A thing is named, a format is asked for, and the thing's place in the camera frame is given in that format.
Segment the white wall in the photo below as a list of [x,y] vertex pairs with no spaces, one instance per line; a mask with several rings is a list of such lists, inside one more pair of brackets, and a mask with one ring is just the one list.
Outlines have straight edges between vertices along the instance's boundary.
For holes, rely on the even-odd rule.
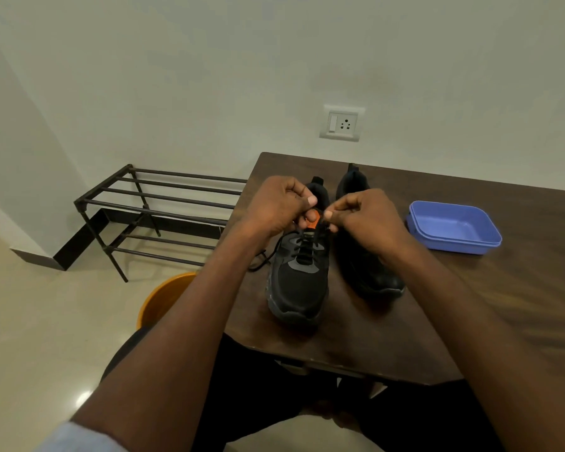
[[0,48],[88,187],[274,151],[565,189],[565,0],[0,0]]
[[77,170],[0,53],[0,236],[53,256],[82,226]]

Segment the power socket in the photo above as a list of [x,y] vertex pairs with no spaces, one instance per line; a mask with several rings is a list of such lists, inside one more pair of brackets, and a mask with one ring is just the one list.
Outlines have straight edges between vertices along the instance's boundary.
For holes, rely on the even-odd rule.
[[364,108],[324,105],[320,137],[344,141],[359,141],[362,131],[360,116],[363,116],[364,112]]

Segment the person's left hand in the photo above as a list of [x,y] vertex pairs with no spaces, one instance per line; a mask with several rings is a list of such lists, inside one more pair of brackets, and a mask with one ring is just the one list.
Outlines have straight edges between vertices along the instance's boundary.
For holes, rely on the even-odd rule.
[[300,228],[318,218],[318,213],[310,210],[317,199],[310,190],[290,176],[270,176],[254,195],[243,220],[264,233],[267,238],[283,230],[290,230],[296,221]]

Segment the table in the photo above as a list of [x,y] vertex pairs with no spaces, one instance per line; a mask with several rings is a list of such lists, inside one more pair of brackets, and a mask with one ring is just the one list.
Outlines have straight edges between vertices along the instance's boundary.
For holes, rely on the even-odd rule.
[[[371,187],[388,194],[401,216],[415,200],[473,205],[485,210],[503,236],[484,256],[434,251],[505,320],[565,370],[565,191],[359,165]],[[347,164],[263,152],[239,197],[227,230],[244,214],[271,175],[304,183],[324,179],[334,197]],[[268,253],[277,238],[273,238]],[[376,307],[347,287],[331,256],[330,295],[320,327],[298,333],[280,324],[266,304],[268,266],[247,273],[226,324],[241,344],[333,371],[432,385],[460,379],[454,361],[407,290]]]

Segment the light blue sleeve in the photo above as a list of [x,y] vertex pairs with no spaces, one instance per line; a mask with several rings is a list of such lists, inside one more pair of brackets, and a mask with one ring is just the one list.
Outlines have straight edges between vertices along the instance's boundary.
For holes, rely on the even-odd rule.
[[58,426],[35,452],[128,452],[106,434],[73,422]]

